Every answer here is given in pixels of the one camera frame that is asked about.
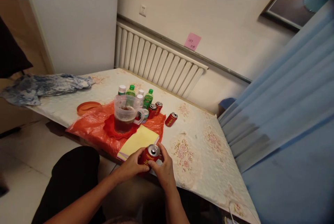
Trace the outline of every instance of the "yellow napkin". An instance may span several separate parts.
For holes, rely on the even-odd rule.
[[[150,144],[156,144],[159,140],[159,134],[152,130],[140,125],[137,132],[125,142],[117,157],[121,160],[126,160],[131,154],[137,151],[141,147],[147,147]]]

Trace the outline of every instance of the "red tray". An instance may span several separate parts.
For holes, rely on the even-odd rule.
[[[112,114],[109,118],[107,118],[104,121],[105,125],[103,127],[103,130],[106,131],[107,135],[109,137],[114,137],[115,139],[120,138],[129,138],[131,135],[133,135],[135,132],[137,132],[137,129],[139,128],[139,125],[132,124],[132,128],[127,133],[118,133],[115,131],[115,116]]]

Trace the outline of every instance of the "hand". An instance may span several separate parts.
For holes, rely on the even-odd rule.
[[[146,147],[139,148],[135,153],[131,154],[128,159],[114,172],[112,175],[117,177],[118,183],[122,183],[138,173],[147,172],[147,165],[138,165],[138,158]]]
[[[173,160],[168,155],[166,148],[161,143],[158,143],[158,147],[162,152],[162,165],[159,166],[155,161],[152,160],[148,161],[148,164],[156,173],[160,185],[164,189],[165,194],[167,195],[170,192],[176,190],[176,182],[173,171]]]

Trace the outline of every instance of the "blue object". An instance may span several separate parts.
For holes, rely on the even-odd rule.
[[[90,88],[95,81],[91,77],[79,77],[71,74],[24,75],[6,87],[0,97],[16,106],[41,104],[39,97],[58,96]]]
[[[262,223],[333,220],[333,1],[219,117]]]
[[[235,98],[227,98],[227,99],[223,99],[219,105],[224,108],[225,110],[227,110],[234,102],[236,101]]]

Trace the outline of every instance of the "radiator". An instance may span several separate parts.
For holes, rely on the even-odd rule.
[[[115,67],[187,98],[208,67],[117,21]]]

